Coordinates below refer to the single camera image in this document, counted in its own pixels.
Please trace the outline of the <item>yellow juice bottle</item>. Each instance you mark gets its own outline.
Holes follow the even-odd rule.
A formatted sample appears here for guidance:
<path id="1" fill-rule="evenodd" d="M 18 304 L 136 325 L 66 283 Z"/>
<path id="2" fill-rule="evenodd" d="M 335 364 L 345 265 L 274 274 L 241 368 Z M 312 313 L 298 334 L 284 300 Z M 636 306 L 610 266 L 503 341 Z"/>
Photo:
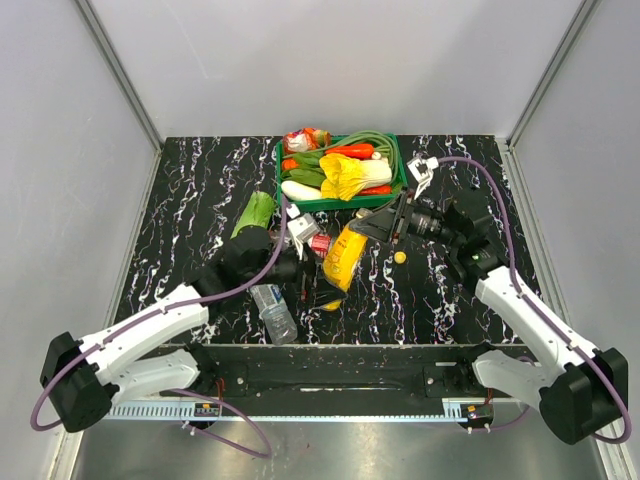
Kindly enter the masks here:
<path id="1" fill-rule="evenodd" d="M 356 212 L 355 217 L 345 225 L 333 242 L 323 261 L 325 279 L 344 293 L 347 293 L 351 286 L 355 269 L 368 240 L 366 236 L 354 232 L 351 223 L 370 213 L 366 208 L 360 208 Z"/>

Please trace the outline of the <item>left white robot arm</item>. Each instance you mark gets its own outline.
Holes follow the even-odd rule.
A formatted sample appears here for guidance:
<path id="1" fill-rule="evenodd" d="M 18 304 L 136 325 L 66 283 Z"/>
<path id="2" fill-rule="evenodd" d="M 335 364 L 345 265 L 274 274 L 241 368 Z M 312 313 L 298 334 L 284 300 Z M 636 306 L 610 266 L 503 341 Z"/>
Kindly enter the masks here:
<path id="1" fill-rule="evenodd" d="M 318 272 L 318 262 L 310 246 L 298 253 L 264 227 L 244 227 L 210 263 L 157 303 L 80 339 L 69 332 L 57 335 L 41 370 L 43 394 L 31 414 L 32 428 L 44 430 L 38 415 L 45 402 L 58 415 L 53 424 L 76 433 L 102 420 L 113 406 L 146 394 L 187 388 L 196 395 L 209 393 L 217 372 L 201 348 L 183 347 L 156 358 L 148 353 L 206 325 L 254 287 L 293 284 L 311 308 L 344 299 L 345 292 Z"/>

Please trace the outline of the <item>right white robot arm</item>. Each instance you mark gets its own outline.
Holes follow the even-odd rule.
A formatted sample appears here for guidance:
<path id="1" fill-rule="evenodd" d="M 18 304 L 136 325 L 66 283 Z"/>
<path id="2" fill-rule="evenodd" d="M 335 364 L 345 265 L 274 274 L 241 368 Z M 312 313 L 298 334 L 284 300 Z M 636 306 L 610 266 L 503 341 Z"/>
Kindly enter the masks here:
<path id="1" fill-rule="evenodd" d="M 452 377 L 462 393 L 505 393 L 538 411 L 569 445 L 622 420 L 617 440 L 625 442 L 631 432 L 626 358 L 615 348 L 597 348 L 545 305 L 488 237 L 491 223 L 477 190 L 457 193 L 445 210 L 428 209 L 405 190 L 351 227 L 379 242 L 415 236 L 444 246 L 456 281 L 497 313 L 534 355 L 536 362 L 529 364 L 488 344 L 475 347 Z"/>

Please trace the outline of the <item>yellow bottle cap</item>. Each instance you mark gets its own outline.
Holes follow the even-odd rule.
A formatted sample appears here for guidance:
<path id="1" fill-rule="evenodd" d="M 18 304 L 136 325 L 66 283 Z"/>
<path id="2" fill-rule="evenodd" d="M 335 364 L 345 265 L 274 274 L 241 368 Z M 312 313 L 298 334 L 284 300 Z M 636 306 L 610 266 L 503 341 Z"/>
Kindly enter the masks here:
<path id="1" fill-rule="evenodd" d="M 396 253 L 394 254 L 394 261 L 395 261 L 397 264 L 403 264 L 403 263 L 405 263 L 405 262 L 406 262 L 406 258 L 407 258 L 407 256 L 406 256 L 406 254 L 405 254 L 404 252 L 399 251 L 399 252 L 396 252 Z"/>

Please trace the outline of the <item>clear water bottle white cap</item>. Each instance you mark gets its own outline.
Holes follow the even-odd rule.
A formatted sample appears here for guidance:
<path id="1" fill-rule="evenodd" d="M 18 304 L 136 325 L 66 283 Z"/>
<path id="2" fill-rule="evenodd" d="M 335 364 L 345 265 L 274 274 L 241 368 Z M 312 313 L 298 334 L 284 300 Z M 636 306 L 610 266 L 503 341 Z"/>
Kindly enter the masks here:
<path id="1" fill-rule="evenodd" d="M 259 284 L 249 289 L 260 319 L 274 345 L 286 345 L 297 339 L 297 325 L 280 288 L 275 284 Z"/>

